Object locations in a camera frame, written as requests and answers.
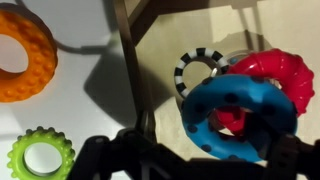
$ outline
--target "orange ring toy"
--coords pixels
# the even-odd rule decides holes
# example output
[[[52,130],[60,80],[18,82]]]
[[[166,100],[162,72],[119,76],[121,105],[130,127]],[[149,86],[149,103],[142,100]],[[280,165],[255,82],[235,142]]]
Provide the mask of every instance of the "orange ring toy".
[[[0,3],[0,34],[16,39],[28,55],[25,72],[0,69],[0,102],[21,101],[38,94],[52,79],[58,63],[57,47],[48,27],[28,9]]]

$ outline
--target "black object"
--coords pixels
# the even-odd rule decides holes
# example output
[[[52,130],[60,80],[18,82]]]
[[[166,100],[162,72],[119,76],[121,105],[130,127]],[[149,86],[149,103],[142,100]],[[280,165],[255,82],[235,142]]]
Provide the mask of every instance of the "black object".
[[[257,149],[268,161],[266,167],[237,158],[187,162],[165,146],[149,141],[139,131],[124,129],[112,141],[105,136],[89,138],[67,180],[92,180],[97,173],[101,180],[108,180],[113,172],[120,170],[133,180],[293,180],[298,173],[312,180],[320,179],[317,168],[320,141],[308,145],[296,136],[276,132],[268,124],[250,118],[253,117],[248,118],[245,126],[248,141],[255,134],[268,135],[271,139],[265,148]]]

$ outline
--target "green ring toy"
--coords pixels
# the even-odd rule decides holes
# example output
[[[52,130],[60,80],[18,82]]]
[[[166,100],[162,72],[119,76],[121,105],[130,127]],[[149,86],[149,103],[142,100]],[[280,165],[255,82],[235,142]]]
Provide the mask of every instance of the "green ring toy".
[[[52,145],[61,155],[61,166],[48,176],[35,175],[26,167],[24,153],[30,145],[35,143]],[[57,133],[53,128],[38,127],[36,131],[27,130],[26,135],[18,137],[18,141],[13,144],[13,150],[8,153],[11,159],[8,168],[13,170],[11,176],[20,180],[65,180],[74,164],[74,156],[72,143],[63,133]]]

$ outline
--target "black and white striped ring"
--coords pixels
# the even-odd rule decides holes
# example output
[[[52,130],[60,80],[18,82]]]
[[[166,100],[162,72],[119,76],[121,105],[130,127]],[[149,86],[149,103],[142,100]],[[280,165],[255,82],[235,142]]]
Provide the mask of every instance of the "black and white striped ring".
[[[197,57],[208,57],[214,60],[214,62],[217,63],[218,67],[220,68],[222,74],[225,74],[228,71],[229,64],[218,51],[214,51],[208,48],[197,48],[194,51],[185,53],[180,58],[180,61],[174,71],[174,81],[176,89],[182,96],[182,98],[186,98],[190,92],[182,80],[183,70]]]

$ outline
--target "textured ring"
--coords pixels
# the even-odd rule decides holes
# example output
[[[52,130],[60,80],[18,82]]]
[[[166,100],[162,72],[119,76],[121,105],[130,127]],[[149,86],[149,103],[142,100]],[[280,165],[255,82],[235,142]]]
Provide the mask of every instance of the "textured ring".
[[[57,171],[43,177],[29,171],[25,165],[24,152],[35,143],[47,143],[59,151],[62,164]],[[26,135],[19,137],[13,144],[13,150],[8,153],[11,159],[8,168],[13,170],[11,176],[20,180],[65,180],[74,163],[74,156],[71,141],[67,140],[63,133],[57,133],[53,128],[38,127],[36,131],[28,130]]]
[[[27,99],[52,79],[57,66],[57,47],[44,22],[28,9],[0,4],[0,34],[17,40],[26,50],[28,67],[23,73],[0,69],[0,102]]]
[[[224,106],[248,108],[276,131],[291,134],[296,131],[295,106],[269,82],[245,75],[208,78],[185,99],[182,120],[187,136],[203,151],[220,159],[236,156],[251,162],[260,160],[257,150],[248,141],[239,142],[236,136],[227,135],[228,140],[225,140],[219,132],[210,129],[208,114]],[[263,147],[269,142],[264,138],[257,136],[255,141]]]
[[[183,70],[189,63],[191,63],[197,57],[208,57],[211,60],[213,60],[215,63],[217,63],[222,74],[228,71],[229,65],[227,61],[218,51],[214,51],[208,48],[197,48],[194,51],[185,53],[180,58],[180,61],[174,71],[174,82],[176,85],[176,89],[182,96],[182,98],[186,98],[190,92],[190,90],[187,89],[186,85],[182,80]]]

